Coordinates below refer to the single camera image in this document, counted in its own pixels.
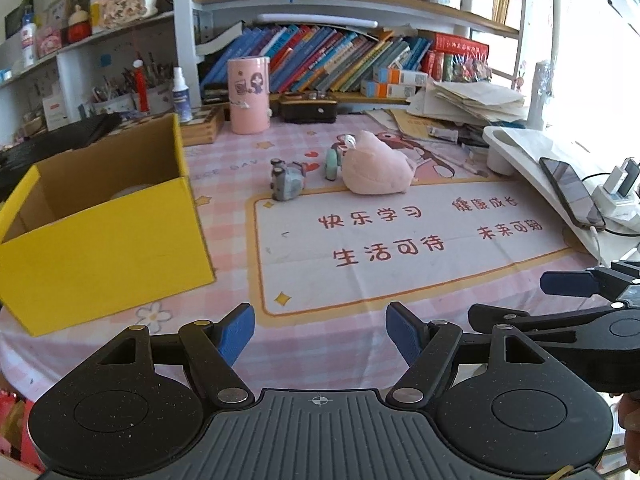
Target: yellow cardboard box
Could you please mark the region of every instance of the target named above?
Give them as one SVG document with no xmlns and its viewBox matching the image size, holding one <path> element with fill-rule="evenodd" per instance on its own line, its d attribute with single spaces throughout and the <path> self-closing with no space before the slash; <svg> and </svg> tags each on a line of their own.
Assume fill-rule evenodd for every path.
<svg viewBox="0 0 640 480">
<path fill-rule="evenodd" d="M 174 116 L 38 162 L 0 210 L 0 300 L 31 335 L 213 281 Z"/>
</svg>

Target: stack of papers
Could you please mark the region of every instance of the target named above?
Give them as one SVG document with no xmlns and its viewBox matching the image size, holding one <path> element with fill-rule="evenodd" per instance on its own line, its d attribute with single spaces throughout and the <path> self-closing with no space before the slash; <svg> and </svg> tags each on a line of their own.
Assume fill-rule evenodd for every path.
<svg viewBox="0 0 640 480">
<path fill-rule="evenodd" d="M 436 95 L 477 118 L 491 123 L 525 120 L 529 109 L 524 95 L 488 81 L 477 83 L 434 82 Z"/>
<path fill-rule="evenodd" d="M 432 81 L 407 101 L 411 115 L 476 126 L 525 120 L 529 113 L 522 94 L 486 81 Z"/>
</svg>

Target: metal screw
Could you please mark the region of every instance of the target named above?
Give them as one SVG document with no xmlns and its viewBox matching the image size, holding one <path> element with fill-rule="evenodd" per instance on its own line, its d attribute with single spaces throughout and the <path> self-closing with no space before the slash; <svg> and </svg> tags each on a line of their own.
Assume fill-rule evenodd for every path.
<svg viewBox="0 0 640 480">
<path fill-rule="evenodd" d="M 424 399 L 422 392 L 415 388 L 398 388 L 392 393 L 392 396 L 395 400 L 403 404 L 415 404 Z"/>
<path fill-rule="evenodd" d="M 237 404 L 249 398 L 249 394 L 242 388 L 225 388 L 218 392 L 218 399 L 225 404 Z"/>
</svg>

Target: star print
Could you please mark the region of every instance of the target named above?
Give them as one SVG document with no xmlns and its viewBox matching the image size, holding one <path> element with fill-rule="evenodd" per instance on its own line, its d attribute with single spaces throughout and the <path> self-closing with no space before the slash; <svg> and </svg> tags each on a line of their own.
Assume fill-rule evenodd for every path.
<svg viewBox="0 0 640 480">
<path fill-rule="evenodd" d="M 196 207 L 201 206 L 201 205 L 207 205 L 211 202 L 211 197 L 210 196 L 199 196 L 196 199 Z"/>
</svg>

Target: green toy wheel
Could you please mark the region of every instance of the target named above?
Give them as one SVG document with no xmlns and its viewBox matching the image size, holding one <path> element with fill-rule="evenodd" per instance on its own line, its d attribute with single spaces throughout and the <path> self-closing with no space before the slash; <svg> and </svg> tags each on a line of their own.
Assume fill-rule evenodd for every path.
<svg viewBox="0 0 640 480">
<path fill-rule="evenodd" d="M 338 154 L 333 148 L 329 148 L 324 158 L 324 177 L 327 180 L 338 178 Z"/>
</svg>

